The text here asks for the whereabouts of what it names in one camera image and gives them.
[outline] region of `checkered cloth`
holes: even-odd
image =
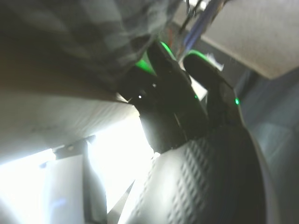
[[[180,0],[0,0],[0,33],[115,89]]]

